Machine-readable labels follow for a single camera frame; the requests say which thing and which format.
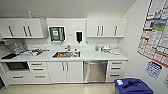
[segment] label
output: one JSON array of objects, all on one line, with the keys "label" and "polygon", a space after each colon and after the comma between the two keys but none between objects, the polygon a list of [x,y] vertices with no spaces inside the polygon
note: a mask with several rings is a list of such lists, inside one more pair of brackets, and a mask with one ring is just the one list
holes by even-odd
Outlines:
[{"label": "label", "polygon": [[122,80],[117,80],[118,85],[124,84]]}]

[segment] white upper cabinet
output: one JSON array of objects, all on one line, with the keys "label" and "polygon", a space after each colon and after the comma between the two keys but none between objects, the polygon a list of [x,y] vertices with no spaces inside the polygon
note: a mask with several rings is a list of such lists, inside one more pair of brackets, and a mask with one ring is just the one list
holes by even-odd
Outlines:
[{"label": "white upper cabinet", "polygon": [[16,38],[28,38],[28,32],[26,30],[26,22],[24,19],[11,19],[13,30]]},{"label": "white upper cabinet", "polygon": [[87,37],[124,37],[127,19],[88,18]]},{"label": "white upper cabinet", "polygon": [[102,37],[112,37],[114,35],[114,19],[101,19],[101,32]]},{"label": "white upper cabinet", "polygon": [[127,19],[115,19],[115,36],[124,37],[127,26]]},{"label": "white upper cabinet", "polygon": [[47,23],[44,19],[26,19],[30,38],[44,38],[47,36]]},{"label": "white upper cabinet", "polygon": [[0,19],[0,32],[3,38],[16,37],[10,19]]},{"label": "white upper cabinet", "polygon": [[48,36],[45,19],[0,19],[0,32],[3,38],[44,38]]},{"label": "white upper cabinet", "polygon": [[100,36],[100,19],[87,19],[87,37]]}]

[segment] trash can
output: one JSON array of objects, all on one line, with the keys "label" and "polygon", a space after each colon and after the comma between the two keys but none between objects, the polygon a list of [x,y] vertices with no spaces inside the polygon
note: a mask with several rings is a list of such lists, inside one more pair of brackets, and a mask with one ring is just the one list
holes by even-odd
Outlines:
[{"label": "trash can", "polygon": [[115,94],[153,94],[153,90],[140,79],[126,78],[114,82]]}]

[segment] stainless steel dishwasher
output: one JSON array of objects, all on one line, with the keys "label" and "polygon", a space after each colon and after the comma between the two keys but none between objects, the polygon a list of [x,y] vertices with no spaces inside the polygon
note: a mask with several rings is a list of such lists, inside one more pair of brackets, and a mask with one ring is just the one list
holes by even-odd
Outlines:
[{"label": "stainless steel dishwasher", "polygon": [[84,61],[84,83],[105,82],[107,60]]}]

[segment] soap dispenser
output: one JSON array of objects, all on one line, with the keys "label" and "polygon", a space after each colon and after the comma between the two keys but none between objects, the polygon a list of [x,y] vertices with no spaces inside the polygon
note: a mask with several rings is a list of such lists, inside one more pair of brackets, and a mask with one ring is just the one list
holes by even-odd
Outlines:
[{"label": "soap dispenser", "polygon": [[82,41],[82,31],[76,31],[76,40],[78,43]]}]

